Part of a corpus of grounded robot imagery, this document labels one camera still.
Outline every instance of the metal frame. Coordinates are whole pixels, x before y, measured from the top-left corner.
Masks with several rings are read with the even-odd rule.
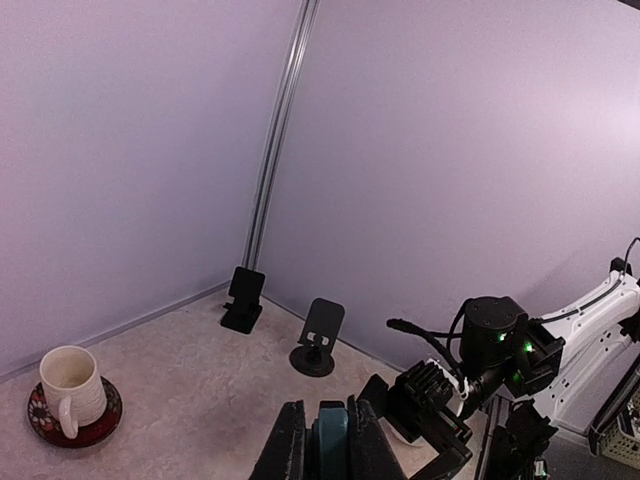
[[[250,270],[255,270],[258,265],[276,168],[280,159],[289,113],[318,3],[319,0],[303,0],[291,46],[289,47],[287,62],[280,80],[253,204],[251,226],[242,261],[242,266]]]

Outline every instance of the black phone stand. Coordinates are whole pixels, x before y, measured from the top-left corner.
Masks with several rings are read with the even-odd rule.
[[[331,356],[345,310],[342,305],[316,298],[304,323],[298,343],[289,355],[293,368],[308,377],[326,377],[335,368]]]
[[[262,313],[260,294],[264,280],[263,273],[243,267],[236,268],[229,287],[229,296],[234,297],[234,300],[233,303],[224,304],[228,312],[222,317],[220,325],[247,335],[251,333]]]

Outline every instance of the teal object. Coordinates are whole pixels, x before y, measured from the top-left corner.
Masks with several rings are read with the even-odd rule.
[[[320,408],[312,427],[318,439],[320,480],[348,480],[348,427],[344,407]]]

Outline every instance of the mug handle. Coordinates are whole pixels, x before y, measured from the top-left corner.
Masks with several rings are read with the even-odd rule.
[[[78,436],[78,417],[73,414],[71,409],[71,397],[64,397],[58,408],[58,417],[60,417],[60,425],[64,436],[73,440]]]

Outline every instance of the plastic basket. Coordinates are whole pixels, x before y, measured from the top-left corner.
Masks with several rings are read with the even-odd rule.
[[[633,395],[629,405],[640,410],[640,389]],[[602,439],[601,452],[605,457],[640,470],[640,438],[624,432],[623,415],[624,413],[620,414],[617,421],[607,429]]]

